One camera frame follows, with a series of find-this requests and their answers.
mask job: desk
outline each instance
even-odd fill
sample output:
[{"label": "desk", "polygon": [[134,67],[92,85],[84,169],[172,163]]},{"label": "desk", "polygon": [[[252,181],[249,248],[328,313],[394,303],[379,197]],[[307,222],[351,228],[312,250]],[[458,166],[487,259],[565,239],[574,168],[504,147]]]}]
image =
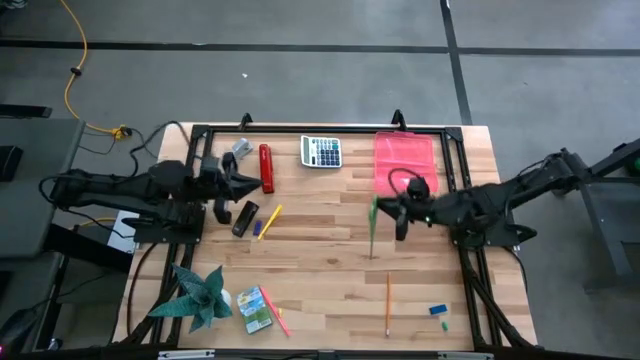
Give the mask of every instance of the desk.
[{"label": "desk", "polygon": [[[184,124],[187,133],[193,124]],[[473,184],[498,182],[487,127],[463,127]],[[300,163],[300,134],[217,133],[214,155],[229,151],[240,137],[255,148],[271,146],[275,194],[260,190],[238,204],[230,204],[234,219],[245,200],[260,205],[256,219],[266,221],[278,204],[280,217],[265,239],[250,231],[234,238],[230,225],[214,223],[209,209],[192,269],[205,277],[224,265],[225,288],[233,296],[231,318],[217,320],[212,329],[188,334],[191,319],[182,326],[179,347],[260,349],[470,350],[467,306],[458,255],[441,227],[410,226],[404,242],[394,240],[394,223],[378,216],[373,260],[369,260],[367,213],[373,196],[373,135],[340,134],[344,166],[338,170],[309,169]],[[440,193],[446,191],[442,149],[434,141]],[[166,130],[160,160],[182,160],[187,144],[176,127]],[[239,162],[244,175],[259,177],[258,152]],[[131,279],[146,247],[134,256]],[[132,326],[143,319],[160,288],[167,246],[158,245],[140,271],[133,299]],[[487,249],[494,296],[521,334],[535,342],[535,333],[518,263],[503,249]],[[393,303],[391,336],[384,336],[386,273],[391,273]],[[287,338],[277,324],[247,335],[235,295],[260,284],[293,335]],[[114,340],[126,336],[126,296],[122,301]],[[445,303],[449,323],[444,332],[428,307]],[[486,312],[478,307],[485,338]]]}]

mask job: pencil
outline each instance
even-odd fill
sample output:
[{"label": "pencil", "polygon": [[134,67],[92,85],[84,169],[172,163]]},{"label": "pencil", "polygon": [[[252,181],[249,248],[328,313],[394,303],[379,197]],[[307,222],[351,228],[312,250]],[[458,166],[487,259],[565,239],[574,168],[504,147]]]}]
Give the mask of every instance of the pencil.
[{"label": "pencil", "polygon": [[391,273],[387,272],[387,315],[385,317],[385,335],[389,337],[389,323],[391,322]]},{"label": "pencil", "polygon": [[271,214],[271,217],[269,218],[269,221],[267,221],[267,225],[265,225],[264,228],[262,229],[262,231],[260,232],[260,236],[258,236],[258,240],[262,240],[262,238],[264,237],[264,234],[267,233],[267,229],[269,229],[269,226],[271,226],[271,223],[273,223],[273,221],[280,214],[280,210],[282,210],[282,205],[278,205],[278,207],[273,212],[273,214]]}]

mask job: small box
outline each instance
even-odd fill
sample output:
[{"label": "small box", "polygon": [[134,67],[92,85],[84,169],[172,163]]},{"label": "small box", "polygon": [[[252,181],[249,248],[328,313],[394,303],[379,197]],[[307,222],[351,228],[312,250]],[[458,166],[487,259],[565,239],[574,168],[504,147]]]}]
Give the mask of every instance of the small box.
[{"label": "small box", "polygon": [[260,288],[254,286],[237,297],[238,308],[244,319],[249,334],[264,329],[273,324],[269,308],[264,302]]},{"label": "small box", "polygon": [[442,315],[447,312],[447,305],[436,305],[429,308],[429,314],[431,315]]}]

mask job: calculator display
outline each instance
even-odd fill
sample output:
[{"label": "calculator display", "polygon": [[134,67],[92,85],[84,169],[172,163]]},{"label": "calculator display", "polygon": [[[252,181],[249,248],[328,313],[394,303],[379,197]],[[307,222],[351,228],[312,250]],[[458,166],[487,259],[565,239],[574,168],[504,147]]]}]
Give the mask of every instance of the calculator display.
[{"label": "calculator display", "polygon": [[304,151],[302,156],[304,156],[304,163],[308,164],[309,163],[309,138],[304,138]]}]

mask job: green pen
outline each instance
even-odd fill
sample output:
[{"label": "green pen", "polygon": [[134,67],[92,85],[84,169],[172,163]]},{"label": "green pen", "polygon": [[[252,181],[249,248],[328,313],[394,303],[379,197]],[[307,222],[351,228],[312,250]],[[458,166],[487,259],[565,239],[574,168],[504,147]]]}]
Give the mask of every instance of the green pen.
[{"label": "green pen", "polygon": [[369,260],[373,259],[373,237],[376,233],[376,219],[378,218],[378,195],[373,195],[369,210]]}]

